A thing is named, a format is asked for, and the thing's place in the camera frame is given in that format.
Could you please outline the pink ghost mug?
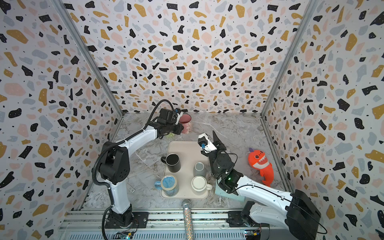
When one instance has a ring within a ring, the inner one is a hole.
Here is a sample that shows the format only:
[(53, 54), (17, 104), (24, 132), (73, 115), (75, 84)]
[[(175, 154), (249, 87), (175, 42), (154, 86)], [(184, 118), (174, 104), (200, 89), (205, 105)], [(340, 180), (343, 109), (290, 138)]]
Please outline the pink ghost mug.
[(192, 117), (189, 114), (183, 114), (179, 120), (182, 124), (182, 134), (189, 134), (192, 131)]

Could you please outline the grey mug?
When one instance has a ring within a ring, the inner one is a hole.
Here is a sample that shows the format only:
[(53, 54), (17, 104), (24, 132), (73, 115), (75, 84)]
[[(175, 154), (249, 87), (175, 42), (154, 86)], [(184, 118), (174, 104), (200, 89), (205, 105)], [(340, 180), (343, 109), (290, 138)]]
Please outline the grey mug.
[(194, 166), (193, 173), (194, 177), (201, 176), (205, 178), (207, 175), (207, 169), (202, 162), (198, 162)]

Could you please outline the white mug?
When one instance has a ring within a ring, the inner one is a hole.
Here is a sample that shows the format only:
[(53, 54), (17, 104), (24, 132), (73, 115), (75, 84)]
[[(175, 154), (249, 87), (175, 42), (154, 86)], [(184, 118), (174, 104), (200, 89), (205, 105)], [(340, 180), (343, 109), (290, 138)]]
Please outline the white mug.
[(198, 195), (203, 194), (205, 191), (210, 191), (213, 186), (208, 184), (207, 180), (203, 176), (196, 176), (192, 179), (191, 186), (194, 192)]

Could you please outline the black mug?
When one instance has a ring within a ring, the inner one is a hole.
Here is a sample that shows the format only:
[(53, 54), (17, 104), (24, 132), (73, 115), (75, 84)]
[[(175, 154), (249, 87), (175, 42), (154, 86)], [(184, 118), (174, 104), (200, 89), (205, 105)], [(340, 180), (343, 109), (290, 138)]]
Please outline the black mug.
[(181, 169), (180, 157), (177, 154), (169, 154), (166, 157), (161, 157), (161, 161), (167, 165), (171, 173), (177, 173)]

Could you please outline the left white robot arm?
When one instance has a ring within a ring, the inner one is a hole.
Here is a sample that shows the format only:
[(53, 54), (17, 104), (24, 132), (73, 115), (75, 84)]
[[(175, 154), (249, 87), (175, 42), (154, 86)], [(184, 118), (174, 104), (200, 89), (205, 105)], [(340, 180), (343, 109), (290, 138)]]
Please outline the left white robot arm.
[(126, 180), (130, 173), (130, 157), (147, 143), (168, 134), (181, 134), (184, 129), (180, 123), (183, 112), (180, 109), (160, 109), (160, 115), (144, 127), (119, 142), (106, 142), (92, 169), (92, 180), (97, 186), (108, 190), (111, 207), (107, 212), (109, 219), (119, 227), (128, 227), (134, 222), (132, 204), (128, 199)]

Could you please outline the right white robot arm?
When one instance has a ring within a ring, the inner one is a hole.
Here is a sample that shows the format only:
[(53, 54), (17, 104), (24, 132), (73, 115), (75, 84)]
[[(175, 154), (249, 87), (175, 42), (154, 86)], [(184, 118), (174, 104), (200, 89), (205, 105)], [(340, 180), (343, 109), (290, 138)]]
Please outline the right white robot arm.
[(234, 169), (235, 163), (226, 146), (216, 134), (210, 141), (207, 134), (199, 135), (201, 153), (209, 158), (212, 176), (227, 194), (249, 198), (244, 207), (243, 221), (265, 223), (290, 231), (298, 240), (314, 240), (321, 227), (321, 213), (302, 191), (284, 192), (257, 183)]

